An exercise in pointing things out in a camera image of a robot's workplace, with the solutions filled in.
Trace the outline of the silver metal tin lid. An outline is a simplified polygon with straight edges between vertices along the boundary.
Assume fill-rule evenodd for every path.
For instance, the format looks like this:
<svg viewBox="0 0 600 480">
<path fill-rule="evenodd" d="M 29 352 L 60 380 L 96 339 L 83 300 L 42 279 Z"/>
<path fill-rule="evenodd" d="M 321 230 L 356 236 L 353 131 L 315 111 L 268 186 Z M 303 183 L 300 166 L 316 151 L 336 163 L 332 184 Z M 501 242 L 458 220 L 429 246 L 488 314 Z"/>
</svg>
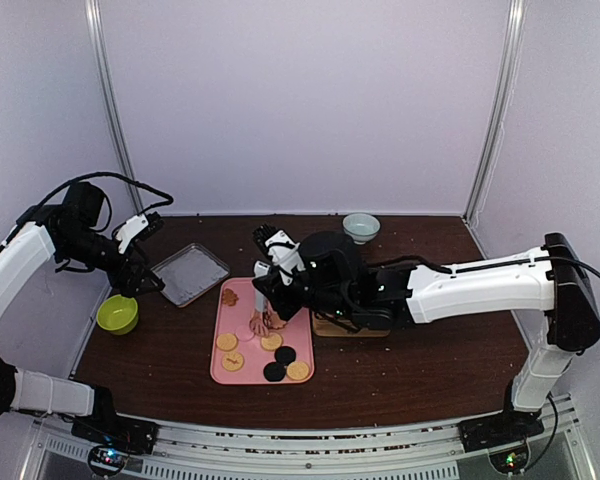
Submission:
<svg viewBox="0 0 600 480">
<path fill-rule="evenodd" d="M 152 271 L 165 284 L 162 295 L 178 308 L 186 307 L 230 274 L 225 262 L 197 243 L 159 262 Z"/>
</svg>

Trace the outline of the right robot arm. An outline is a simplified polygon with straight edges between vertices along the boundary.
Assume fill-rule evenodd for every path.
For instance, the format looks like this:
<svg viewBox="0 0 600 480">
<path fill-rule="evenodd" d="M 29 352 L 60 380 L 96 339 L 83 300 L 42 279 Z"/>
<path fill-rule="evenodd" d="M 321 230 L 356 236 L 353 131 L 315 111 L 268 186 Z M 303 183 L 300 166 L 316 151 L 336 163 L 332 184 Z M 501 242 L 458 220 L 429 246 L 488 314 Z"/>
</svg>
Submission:
<svg viewBox="0 0 600 480">
<path fill-rule="evenodd" d="M 390 331 L 488 312 L 536 310 L 547 324 L 510 383 L 506 409 L 493 419 L 499 440 L 515 440 L 531 424 L 577 354 L 600 340 L 590 270 L 560 233 L 540 247 L 493 260 L 439 265 L 404 255 L 366 263 L 354 240 L 322 231 L 301 242 L 264 224 L 254 243 L 268 259 L 254 288 L 283 321 L 301 309 L 348 331 Z"/>
</svg>

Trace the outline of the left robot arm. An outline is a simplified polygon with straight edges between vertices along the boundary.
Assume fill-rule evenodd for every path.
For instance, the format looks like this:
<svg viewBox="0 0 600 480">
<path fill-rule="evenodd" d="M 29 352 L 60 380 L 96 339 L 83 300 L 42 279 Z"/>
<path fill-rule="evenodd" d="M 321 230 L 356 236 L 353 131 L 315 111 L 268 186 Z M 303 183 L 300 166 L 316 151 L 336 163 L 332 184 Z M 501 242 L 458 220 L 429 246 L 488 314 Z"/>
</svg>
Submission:
<svg viewBox="0 0 600 480">
<path fill-rule="evenodd" d="M 116 179 L 155 196 L 155 202 L 117 227 L 98 224 L 109 196 L 97 179 Z M 0 243 L 0 323 L 12 303 L 48 263 L 58 272 L 100 271 L 111 288 L 134 299 L 164 289 L 148 265 L 140 244 L 163 225 L 158 210 L 173 203 L 160 189 L 121 173 L 96 171 L 71 178 L 27 208 Z M 86 429 L 103 444 L 124 433 L 105 387 L 35 372 L 8 363 L 0 355 L 0 416 L 11 411 L 84 418 Z"/>
</svg>

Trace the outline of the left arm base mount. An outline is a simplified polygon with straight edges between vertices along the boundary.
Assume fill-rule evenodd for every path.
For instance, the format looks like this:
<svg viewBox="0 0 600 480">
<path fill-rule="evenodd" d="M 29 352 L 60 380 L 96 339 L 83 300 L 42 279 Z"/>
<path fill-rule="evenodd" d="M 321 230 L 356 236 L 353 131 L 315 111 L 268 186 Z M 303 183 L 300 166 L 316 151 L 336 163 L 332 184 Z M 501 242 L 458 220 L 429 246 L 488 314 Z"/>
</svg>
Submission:
<svg viewBox="0 0 600 480">
<path fill-rule="evenodd" d="M 73 417 L 71 423 L 73 436 L 135 455 L 151 454 L 159 432 L 155 422 L 119 415 L 109 423 L 94 417 Z"/>
</svg>

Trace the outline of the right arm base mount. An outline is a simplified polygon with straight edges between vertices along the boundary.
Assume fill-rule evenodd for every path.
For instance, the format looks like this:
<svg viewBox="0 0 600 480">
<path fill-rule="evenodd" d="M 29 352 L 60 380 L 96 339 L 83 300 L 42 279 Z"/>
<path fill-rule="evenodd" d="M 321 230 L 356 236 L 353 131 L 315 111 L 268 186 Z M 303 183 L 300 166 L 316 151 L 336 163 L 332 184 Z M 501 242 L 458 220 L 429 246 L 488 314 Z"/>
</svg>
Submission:
<svg viewBox="0 0 600 480">
<path fill-rule="evenodd" d="M 535 413 L 505 412 L 463 420 L 458 424 L 465 452 L 490 449 L 519 442 L 544 432 Z"/>
</svg>

